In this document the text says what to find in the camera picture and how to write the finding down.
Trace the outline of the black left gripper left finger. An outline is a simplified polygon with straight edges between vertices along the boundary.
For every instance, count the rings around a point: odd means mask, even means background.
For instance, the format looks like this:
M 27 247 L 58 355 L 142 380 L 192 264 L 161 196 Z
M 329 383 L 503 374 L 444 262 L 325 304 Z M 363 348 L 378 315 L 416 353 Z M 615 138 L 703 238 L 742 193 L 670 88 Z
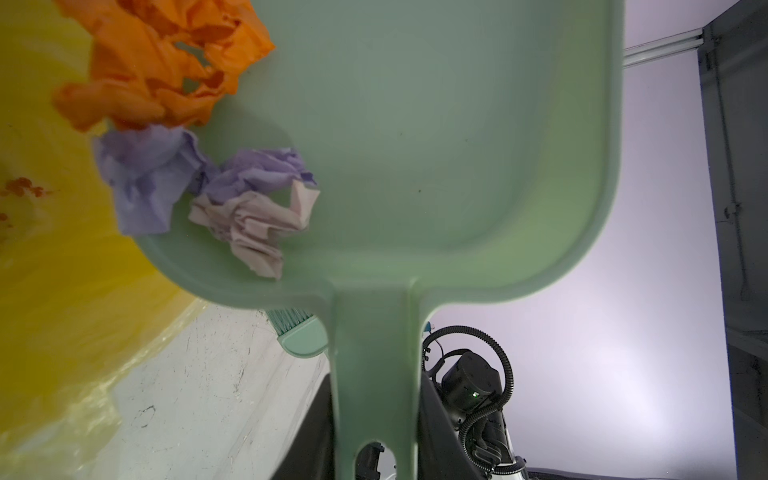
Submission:
M 334 480 L 334 419 L 327 374 L 272 480 Z

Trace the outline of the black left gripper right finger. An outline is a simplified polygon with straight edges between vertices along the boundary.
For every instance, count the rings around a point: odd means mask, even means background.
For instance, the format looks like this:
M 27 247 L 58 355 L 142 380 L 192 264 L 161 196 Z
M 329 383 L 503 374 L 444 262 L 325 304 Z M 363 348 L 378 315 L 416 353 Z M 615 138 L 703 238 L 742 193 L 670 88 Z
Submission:
M 423 372 L 417 420 L 419 480 L 483 479 L 460 445 L 433 382 Z

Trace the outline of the green hand brush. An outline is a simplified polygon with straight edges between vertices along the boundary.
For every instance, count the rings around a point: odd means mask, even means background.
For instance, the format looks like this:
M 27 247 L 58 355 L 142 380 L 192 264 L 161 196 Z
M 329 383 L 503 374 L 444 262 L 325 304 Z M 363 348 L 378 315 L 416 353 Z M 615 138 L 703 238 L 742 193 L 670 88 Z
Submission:
M 323 354 L 328 337 L 322 322 L 300 309 L 267 310 L 266 316 L 277 334 L 278 343 L 289 355 L 308 359 Z

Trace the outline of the green plastic dustpan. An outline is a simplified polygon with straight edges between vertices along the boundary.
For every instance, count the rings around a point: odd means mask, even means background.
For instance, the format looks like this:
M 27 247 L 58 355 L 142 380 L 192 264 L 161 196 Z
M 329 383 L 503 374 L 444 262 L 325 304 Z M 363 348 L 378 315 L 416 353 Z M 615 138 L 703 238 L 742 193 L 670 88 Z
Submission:
M 211 302 L 314 312 L 329 337 L 335 474 L 379 440 L 417 474 L 420 340 L 453 303 L 557 281 L 619 170 L 620 1 L 258 1 L 275 50 L 198 132 L 223 160 L 288 145 L 320 190 L 280 280 L 178 208 L 137 241 Z

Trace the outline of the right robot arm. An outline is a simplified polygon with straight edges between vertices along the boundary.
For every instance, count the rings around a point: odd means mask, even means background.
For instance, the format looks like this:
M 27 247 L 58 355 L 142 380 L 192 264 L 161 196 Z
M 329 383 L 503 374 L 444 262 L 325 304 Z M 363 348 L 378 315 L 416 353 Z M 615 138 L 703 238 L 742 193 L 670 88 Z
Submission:
M 440 399 L 458 441 L 461 459 L 481 479 L 600 479 L 595 473 L 529 468 L 512 445 L 504 407 L 514 392 L 508 355 L 487 333 L 470 326 L 424 328 L 421 368 Z M 469 348 L 447 351 L 440 339 L 464 335 L 486 344 L 501 368 Z

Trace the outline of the yellow lined trash bin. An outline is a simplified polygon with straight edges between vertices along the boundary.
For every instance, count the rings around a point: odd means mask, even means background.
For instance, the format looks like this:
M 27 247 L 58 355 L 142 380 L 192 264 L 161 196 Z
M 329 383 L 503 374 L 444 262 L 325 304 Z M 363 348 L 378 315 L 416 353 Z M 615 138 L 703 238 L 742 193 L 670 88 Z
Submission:
M 1 5 L 1 452 L 101 448 L 112 385 L 203 305 L 116 227 L 86 135 L 51 103 L 90 39 L 50 1 Z

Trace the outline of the aluminium frame back beam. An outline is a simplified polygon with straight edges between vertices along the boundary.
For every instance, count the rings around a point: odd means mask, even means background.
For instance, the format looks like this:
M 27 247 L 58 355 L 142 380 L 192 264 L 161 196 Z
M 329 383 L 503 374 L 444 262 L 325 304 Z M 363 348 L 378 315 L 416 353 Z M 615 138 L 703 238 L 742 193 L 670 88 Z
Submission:
M 696 50 L 703 43 L 703 29 L 694 29 L 624 50 L 623 67 L 630 68 Z

